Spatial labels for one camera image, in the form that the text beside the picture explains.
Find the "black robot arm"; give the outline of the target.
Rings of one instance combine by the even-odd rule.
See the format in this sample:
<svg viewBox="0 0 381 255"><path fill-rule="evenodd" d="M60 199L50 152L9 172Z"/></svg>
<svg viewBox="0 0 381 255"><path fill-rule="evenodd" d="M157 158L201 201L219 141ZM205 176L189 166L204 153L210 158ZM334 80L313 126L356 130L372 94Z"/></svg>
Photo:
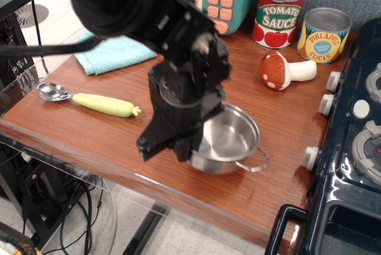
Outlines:
<svg viewBox="0 0 381 255"><path fill-rule="evenodd" d="M223 109L228 49L193 0L72 0L82 24L102 38L127 36L161 54L149 72L154 115L137 141L148 160L165 148L188 160L205 121Z"/></svg>

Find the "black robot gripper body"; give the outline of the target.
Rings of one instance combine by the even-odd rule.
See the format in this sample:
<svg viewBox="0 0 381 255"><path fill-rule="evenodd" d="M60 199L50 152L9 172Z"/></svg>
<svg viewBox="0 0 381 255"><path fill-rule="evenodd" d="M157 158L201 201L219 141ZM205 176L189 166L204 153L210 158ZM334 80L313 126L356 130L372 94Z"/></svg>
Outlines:
<svg viewBox="0 0 381 255"><path fill-rule="evenodd" d="M138 138L139 156L147 161L162 150L174 150L175 139L198 122L223 110L221 82L230 77L229 51L212 33L199 35L187 60L168 58L148 73L153 117Z"/></svg>

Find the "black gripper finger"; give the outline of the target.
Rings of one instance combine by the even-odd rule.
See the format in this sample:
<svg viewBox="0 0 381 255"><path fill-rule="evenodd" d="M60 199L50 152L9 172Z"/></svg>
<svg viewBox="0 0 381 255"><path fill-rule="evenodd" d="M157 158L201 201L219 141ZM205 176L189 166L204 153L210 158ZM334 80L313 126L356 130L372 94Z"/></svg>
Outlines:
<svg viewBox="0 0 381 255"><path fill-rule="evenodd" d="M187 161L192 151L198 151L203 137L204 123L198 122L175 139L174 152L179 162Z"/></svg>

